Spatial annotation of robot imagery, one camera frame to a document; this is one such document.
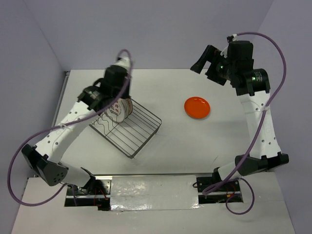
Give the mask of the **white plate red lettering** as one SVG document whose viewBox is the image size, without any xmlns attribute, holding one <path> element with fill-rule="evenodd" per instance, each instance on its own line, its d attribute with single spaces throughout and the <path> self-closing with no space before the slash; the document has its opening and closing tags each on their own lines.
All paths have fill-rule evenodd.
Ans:
<svg viewBox="0 0 312 234">
<path fill-rule="evenodd" d="M 121 99 L 115 102 L 105 111 L 105 115 L 115 123 L 122 123 L 125 120 L 125 109 Z"/>
</svg>

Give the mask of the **orange plastic plate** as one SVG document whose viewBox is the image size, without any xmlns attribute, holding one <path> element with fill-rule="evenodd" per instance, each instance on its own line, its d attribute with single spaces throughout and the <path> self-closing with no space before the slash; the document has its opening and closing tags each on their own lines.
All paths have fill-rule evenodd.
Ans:
<svg viewBox="0 0 312 234">
<path fill-rule="evenodd" d="M 184 102 L 186 114 L 195 119 L 206 118 L 211 111 L 211 107 L 202 97 L 190 97 Z"/>
</svg>

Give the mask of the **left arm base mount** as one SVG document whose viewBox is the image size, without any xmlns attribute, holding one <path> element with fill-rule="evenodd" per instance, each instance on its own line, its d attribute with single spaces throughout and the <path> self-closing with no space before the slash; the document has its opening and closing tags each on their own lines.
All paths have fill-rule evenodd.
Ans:
<svg viewBox="0 0 312 234">
<path fill-rule="evenodd" d="M 98 211 L 111 210 L 112 179 L 98 179 L 88 189 L 77 185 L 68 185 L 65 196 L 65 207 L 93 207 Z"/>
</svg>

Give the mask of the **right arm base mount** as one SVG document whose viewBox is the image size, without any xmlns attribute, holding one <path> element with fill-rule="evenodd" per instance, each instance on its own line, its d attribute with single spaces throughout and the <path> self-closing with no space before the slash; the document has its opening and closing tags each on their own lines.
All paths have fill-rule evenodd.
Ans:
<svg viewBox="0 0 312 234">
<path fill-rule="evenodd" d="M 193 184 L 193 187 L 198 191 L 198 203 L 200 205 L 225 203 L 228 198 L 231 198 L 229 201 L 230 203 L 243 202 L 241 189 L 237 180 L 225 183 L 218 190 L 208 195 L 202 194 L 204 189 L 212 186 L 217 182 L 219 182 L 219 176 L 215 171 L 209 176 L 196 177 L 196 182 Z"/>
</svg>

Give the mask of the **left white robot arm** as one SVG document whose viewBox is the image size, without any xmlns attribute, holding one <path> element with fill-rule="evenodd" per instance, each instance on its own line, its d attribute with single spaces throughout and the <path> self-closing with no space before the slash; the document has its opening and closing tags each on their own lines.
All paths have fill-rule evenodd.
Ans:
<svg viewBox="0 0 312 234">
<path fill-rule="evenodd" d="M 103 108 L 120 98 L 119 93 L 126 83 L 130 66 L 129 58 L 117 58 L 114 64 L 106 68 L 102 78 L 83 89 L 71 110 L 59 123 L 59 129 L 50 131 L 34 146 L 23 146 L 21 152 L 28 165 L 49 186 L 72 184 L 86 195 L 95 190 L 99 181 L 91 172 L 61 160 L 80 133 L 103 113 Z"/>
</svg>

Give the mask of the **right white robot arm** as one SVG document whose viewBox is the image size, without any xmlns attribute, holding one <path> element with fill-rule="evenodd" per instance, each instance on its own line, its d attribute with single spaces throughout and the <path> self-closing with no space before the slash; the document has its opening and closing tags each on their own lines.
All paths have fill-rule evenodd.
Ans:
<svg viewBox="0 0 312 234">
<path fill-rule="evenodd" d="M 229 185 L 229 179 L 269 171 L 289 163 L 288 154 L 282 152 L 278 144 L 270 110 L 277 92 L 271 93 L 266 70 L 254 68 L 254 45 L 248 40 L 238 40 L 236 35 L 229 36 L 227 41 L 228 45 L 223 50 L 207 45 L 190 68 L 199 74 L 209 62 L 205 73 L 207 79 L 219 85 L 230 83 L 247 121 L 250 145 L 246 153 L 214 169 L 212 185 L 218 191 Z"/>
</svg>

